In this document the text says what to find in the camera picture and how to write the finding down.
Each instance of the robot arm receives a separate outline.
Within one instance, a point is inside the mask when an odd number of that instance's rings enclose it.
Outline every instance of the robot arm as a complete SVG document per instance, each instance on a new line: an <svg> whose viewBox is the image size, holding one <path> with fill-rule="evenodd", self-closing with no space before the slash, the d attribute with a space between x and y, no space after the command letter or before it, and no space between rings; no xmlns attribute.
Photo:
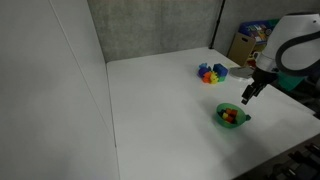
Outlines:
<svg viewBox="0 0 320 180"><path fill-rule="evenodd" d="M280 70L291 76L308 76L320 70L320 15L296 13L284 16L257 59L254 82L244 91L242 103L277 79Z"/></svg>

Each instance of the toy blocks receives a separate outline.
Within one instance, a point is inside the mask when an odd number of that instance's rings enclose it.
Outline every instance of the toy blocks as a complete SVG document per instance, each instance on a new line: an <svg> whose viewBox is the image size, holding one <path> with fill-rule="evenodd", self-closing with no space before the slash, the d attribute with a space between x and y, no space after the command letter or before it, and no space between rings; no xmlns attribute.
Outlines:
<svg viewBox="0 0 320 180"><path fill-rule="evenodd" d="M217 72L219 76L219 82L223 82L228 74L228 69L222 66L221 64L215 64L213 66L213 71Z"/></svg>
<svg viewBox="0 0 320 180"><path fill-rule="evenodd" d="M223 82L228 74L228 69L221 64L214 64L213 69L207 63L199 65L198 75L204 83L217 84Z"/></svg>
<svg viewBox="0 0 320 180"><path fill-rule="evenodd" d="M227 108L227 109L222 109L220 112L218 112L219 116L227 121L228 123L231 123L231 124L236 124L237 123L237 114L238 114L238 111L235 110L235 109L230 109L230 108Z"/></svg>

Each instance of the white table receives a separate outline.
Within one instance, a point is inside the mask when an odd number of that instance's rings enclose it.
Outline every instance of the white table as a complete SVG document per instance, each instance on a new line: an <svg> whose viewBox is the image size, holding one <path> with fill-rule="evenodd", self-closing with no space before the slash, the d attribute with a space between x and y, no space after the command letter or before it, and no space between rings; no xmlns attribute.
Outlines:
<svg viewBox="0 0 320 180"><path fill-rule="evenodd" d="M249 82L202 83L203 62L235 66L207 48L107 64L121 180L230 179L320 132L311 110L271 86L245 106ZM251 121L217 124L224 102Z"/></svg>

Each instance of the green bowl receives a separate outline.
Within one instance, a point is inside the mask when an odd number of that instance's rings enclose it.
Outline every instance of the green bowl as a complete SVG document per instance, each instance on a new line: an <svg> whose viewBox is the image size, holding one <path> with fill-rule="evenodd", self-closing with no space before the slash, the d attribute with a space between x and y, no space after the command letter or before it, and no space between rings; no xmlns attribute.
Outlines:
<svg viewBox="0 0 320 180"><path fill-rule="evenodd" d="M225 110L227 108L230 109L235 109L238 111L237 113L237 117L235 118L237 120L236 124L231 124L227 121L225 121L224 119L222 119L222 117L219 116L218 112L220 112L221 110ZM225 127L225 128L236 128L241 126L244 122L249 121L251 119L251 117L249 115L246 115L242 109L240 109L238 106L235 106L233 104L229 104L229 103L223 103L223 104L219 104L217 107L217 112L216 112L216 120L218 121L218 123Z"/></svg>

